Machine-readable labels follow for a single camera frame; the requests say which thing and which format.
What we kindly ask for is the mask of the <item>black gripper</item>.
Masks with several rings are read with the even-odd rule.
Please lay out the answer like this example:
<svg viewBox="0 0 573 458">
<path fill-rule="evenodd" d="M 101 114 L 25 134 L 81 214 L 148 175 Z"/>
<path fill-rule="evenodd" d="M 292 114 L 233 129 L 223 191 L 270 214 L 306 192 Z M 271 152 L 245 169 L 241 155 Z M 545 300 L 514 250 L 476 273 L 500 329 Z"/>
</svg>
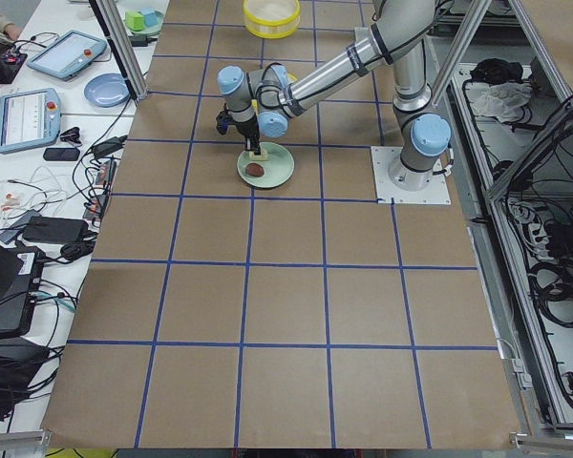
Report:
<svg viewBox="0 0 573 458">
<path fill-rule="evenodd" d="M 256 149 L 255 156 L 261 156 L 262 149 L 259 143 L 260 131 L 256 118 L 250 118 L 241 123 L 241 135 L 244 137 L 245 150 L 250 152 L 252 149 Z"/>
</svg>

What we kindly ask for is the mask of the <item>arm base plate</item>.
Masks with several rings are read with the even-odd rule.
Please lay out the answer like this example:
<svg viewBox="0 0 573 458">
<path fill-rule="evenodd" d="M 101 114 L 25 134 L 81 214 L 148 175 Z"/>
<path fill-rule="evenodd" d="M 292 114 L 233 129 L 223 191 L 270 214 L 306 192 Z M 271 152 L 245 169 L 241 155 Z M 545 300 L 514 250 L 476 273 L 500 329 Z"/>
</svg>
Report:
<svg viewBox="0 0 573 458">
<path fill-rule="evenodd" d="M 376 201 L 381 204 L 450 205 L 441 159 L 436 159 L 432 170 L 413 172 L 402 164 L 401 150 L 401 147 L 371 147 Z"/>
</svg>

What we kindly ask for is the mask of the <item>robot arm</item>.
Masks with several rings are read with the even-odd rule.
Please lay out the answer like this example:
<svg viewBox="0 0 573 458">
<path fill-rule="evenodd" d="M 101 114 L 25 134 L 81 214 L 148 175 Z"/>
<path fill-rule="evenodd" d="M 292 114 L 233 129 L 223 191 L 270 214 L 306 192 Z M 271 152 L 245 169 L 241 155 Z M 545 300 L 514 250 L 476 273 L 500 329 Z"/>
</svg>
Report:
<svg viewBox="0 0 573 458">
<path fill-rule="evenodd" d="M 244 151 L 258 157 L 264 138 L 287 133 L 289 122 L 377 69 L 393 70 L 393 105 L 400 124 L 429 111 L 435 94 L 429 81 L 424 39 L 436 25 L 440 1 L 376 1 L 369 26 L 333 58 L 311 73 L 291 80 L 287 67 L 272 62 L 247 72 L 230 65 L 217 74 L 223 108 L 216 130 L 225 135 L 235 128 Z"/>
</svg>

